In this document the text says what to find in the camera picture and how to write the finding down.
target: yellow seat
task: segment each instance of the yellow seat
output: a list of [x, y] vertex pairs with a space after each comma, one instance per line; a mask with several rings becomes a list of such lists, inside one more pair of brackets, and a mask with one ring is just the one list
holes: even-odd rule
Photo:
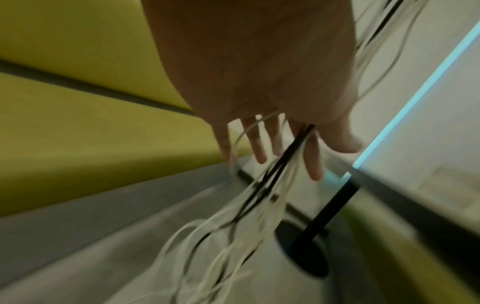
[[0, 1], [0, 59], [188, 109], [139, 0]]
[[0, 143], [0, 216], [222, 161], [199, 118], [2, 73]]

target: white wall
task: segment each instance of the white wall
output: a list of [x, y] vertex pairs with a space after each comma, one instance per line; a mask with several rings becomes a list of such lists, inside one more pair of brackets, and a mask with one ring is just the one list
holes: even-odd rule
[[480, 38], [477, 38], [362, 168], [413, 189], [439, 166], [480, 173]]
[[[371, 0], [352, 1], [358, 16]], [[351, 116], [354, 134], [368, 145], [479, 20], [478, 0], [430, 0], [391, 74], [355, 106]], [[360, 91], [390, 65], [407, 23], [380, 49], [360, 83]], [[353, 160], [358, 155], [345, 157]]]

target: glowing blue light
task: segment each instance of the glowing blue light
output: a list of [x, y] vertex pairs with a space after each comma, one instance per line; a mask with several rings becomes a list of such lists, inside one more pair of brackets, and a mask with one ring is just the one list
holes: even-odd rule
[[480, 22], [478, 22], [472, 30], [463, 38], [463, 40], [455, 47], [450, 55], [440, 64], [433, 74], [425, 81], [419, 90], [405, 104], [405, 106], [395, 115], [395, 117], [387, 124], [387, 126], [375, 137], [365, 151], [358, 157], [353, 164], [353, 168], [359, 168], [362, 163], [372, 154], [379, 144], [387, 137], [387, 135], [399, 124], [399, 122], [408, 114], [408, 112], [422, 99], [423, 96], [432, 88], [440, 77], [449, 69], [449, 67], [457, 60], [460, 55], [469, 47], [475, 38], [480, 35]]

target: human hand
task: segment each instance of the human hand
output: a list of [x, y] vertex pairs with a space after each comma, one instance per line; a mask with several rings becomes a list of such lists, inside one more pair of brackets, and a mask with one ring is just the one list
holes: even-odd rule
[[[323, 176], [320, 137], [355, 153], [350, 111], [358, 97], [355, 24], [350, 0], [143, 0], [163, 66], [195, 113], [231, 150], [228, 123], [285, 113], [294, 135], [315, 124], [303, 158]], [[278, 116], [265, 121], [274, 154], [282, 152]], [[258, 127], [247, 133], [259, 163], [267, 160]]]

